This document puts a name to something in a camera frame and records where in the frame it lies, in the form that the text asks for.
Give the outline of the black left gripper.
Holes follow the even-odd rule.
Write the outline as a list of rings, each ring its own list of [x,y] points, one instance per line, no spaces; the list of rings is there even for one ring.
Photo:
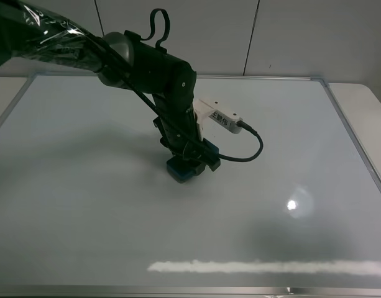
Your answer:
[[[221,165],[219,150],[213,148],[212,152],[205,150],[205,145],[199,140],[193,108],[184,112],[173,112],[156,108],[158,117],[157,128],[160,130],[165,146],[171,151],[172,157],[169,165],[191,165],[195,176],[199,176],[208,167],[216,171]]]

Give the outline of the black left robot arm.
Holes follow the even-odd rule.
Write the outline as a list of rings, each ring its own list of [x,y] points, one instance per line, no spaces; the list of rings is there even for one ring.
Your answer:
[[[132,32],[97,37],[70,19],[24,1],[0,1],[0,66],[12,58],[97,74],[107,86],[134,91],[155,113],[174,173],[216,170],[218,152],[201,139],[193,108],[196,72]]]

